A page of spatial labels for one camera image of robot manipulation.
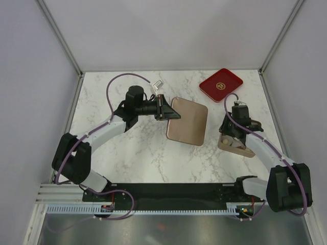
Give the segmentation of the beige box lid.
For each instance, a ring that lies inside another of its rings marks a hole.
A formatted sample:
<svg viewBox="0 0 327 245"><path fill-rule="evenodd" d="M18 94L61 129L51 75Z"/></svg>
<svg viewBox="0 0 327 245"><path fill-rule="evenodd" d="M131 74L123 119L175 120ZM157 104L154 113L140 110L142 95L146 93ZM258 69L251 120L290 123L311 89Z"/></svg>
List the beige box lid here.
<svg viewBox="0 0 327 245"><path fill-rule="evenodd" d="M172 99L171 106L181 118L168 121L167 139L195 146L203 145L208 117L207 106L177 96Z"/></svg>

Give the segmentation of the beige chocolate box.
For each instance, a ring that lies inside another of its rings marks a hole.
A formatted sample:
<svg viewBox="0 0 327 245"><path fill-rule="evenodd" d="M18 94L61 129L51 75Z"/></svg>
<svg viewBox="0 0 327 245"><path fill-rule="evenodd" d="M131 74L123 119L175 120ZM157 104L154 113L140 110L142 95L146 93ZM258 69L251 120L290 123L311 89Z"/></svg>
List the beige chocolate box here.
<svg viewBox="0 0 327 245"><path fill-rule="evenodd" d="M223 144L222 142L223 139L228 139L229 143ZM233 154L237 154L248 158L253 158L255 156L255 153L250 148L248 148L245 143L246 143L246 137L241 139L236 139L231 136L227 136L220 133L219 140L218 140L218 148Z"/></svg>

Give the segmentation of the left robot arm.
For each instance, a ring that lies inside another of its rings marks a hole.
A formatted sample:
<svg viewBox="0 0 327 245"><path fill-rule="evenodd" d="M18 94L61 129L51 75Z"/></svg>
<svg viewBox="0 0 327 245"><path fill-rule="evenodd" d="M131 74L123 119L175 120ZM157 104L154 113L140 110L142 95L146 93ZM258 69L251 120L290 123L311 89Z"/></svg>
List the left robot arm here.
<svg viewBox="0 0 327 245"><path fill-rule="evenodd" d="M164 95L159 94L147 100L142 87L131 86L110 118L84 134L65 133L61 137L52 168L57 175L63 175L74 184L92 190L100 201L107 201L112 194L109 187L111 182L92 170L91 156L110 139L130 130L138 122L139 116L144 115L153 115L158 121L181 118Z"/></svg>

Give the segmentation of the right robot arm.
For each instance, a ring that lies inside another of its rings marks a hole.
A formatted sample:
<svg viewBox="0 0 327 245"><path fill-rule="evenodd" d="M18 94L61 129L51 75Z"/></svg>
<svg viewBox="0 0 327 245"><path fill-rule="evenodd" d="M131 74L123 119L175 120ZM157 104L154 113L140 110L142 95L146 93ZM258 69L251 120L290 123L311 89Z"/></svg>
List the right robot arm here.
<svg viewBox="0 0 327 245"><path fill-rule="evenodd" d="M256 176L238 177L233 189L238 201L255 196L267 201L274 212L303 216L312 206L311 175L304 163L295 163L267 139L259 125L242 126L225 114L220 133L234 136L252 150L269 172L267 181Z"/></svg>

